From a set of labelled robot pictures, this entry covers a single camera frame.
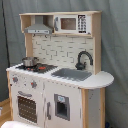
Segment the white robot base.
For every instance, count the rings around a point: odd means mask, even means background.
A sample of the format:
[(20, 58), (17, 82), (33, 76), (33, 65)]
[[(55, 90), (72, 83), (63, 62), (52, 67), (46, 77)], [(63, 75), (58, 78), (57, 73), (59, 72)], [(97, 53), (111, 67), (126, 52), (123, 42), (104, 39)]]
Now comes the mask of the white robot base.
[(40, 128), (34, 125), (29, 125), (17, 121), (6, 121), (1, 128)]

